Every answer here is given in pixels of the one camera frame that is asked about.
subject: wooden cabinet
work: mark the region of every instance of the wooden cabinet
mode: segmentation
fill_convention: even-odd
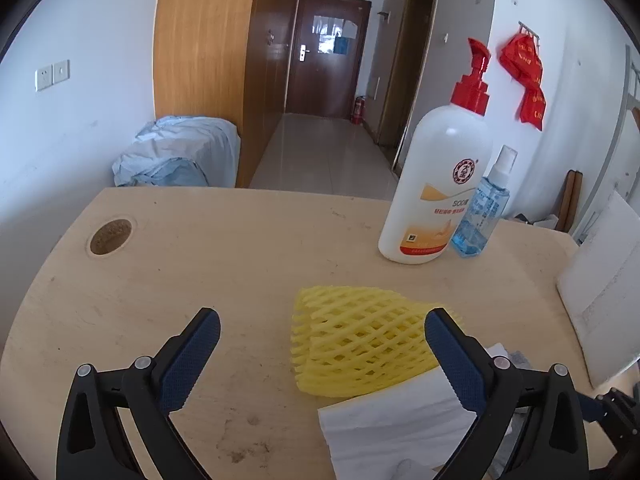
[[[158,0],[156,117],[231,121],[247,187],[282,113],[297,0]]]

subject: red bottle cap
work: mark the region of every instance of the red bottle cap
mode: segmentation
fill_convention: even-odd
[[[483,116],[489,102],[489,95],[486,93],[489,87],[487,83],[482,81],[482,75],[489,66],[491,53],[478,40],[469,38],[469,45],[472,56],[471,75],[463,75],[462,80],[456,83],[451,102]]]

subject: floor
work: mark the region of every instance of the floor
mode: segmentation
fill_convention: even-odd
[[[391,200],[397,184],[385,156],[362,126],[286,114],[250,187]]]

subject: wooden table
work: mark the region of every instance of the wooden table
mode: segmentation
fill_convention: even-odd
[[[40,480],[53,479],[76,368],[127,367],[213,306],[222,338],[172,415],[191,450],[219,480],[334,478],[316,413],[332,400],[299,392],[289,364],[294,297],[312,285],[447,303],[483,345],[521,350],[538,369],[562,362],[576,388],[593,393],[554,285],[576,248],[568,235],[502,221],[479,258],[447,251],[402,266],[377,250],[388,206],[245,189],[104,190],[47,259],[6,343],[0,418],[18,451]],[[94,255],[94,233],[118,218],[132,222],[132,234]],[[130,416],[125,424],[132,428]],[[592,465],[602,465],[612,447],[599,428],[589,434]],[[132,441],[147,477],[158,478],[140,437]]]

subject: light switch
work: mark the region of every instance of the light switch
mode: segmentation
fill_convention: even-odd
[[[53,66],[53,84],[69,79],[69,60],[59,61]]]
[[[43,66],[36,70],[36,90],[44,90],[53,85],[53,67]]]

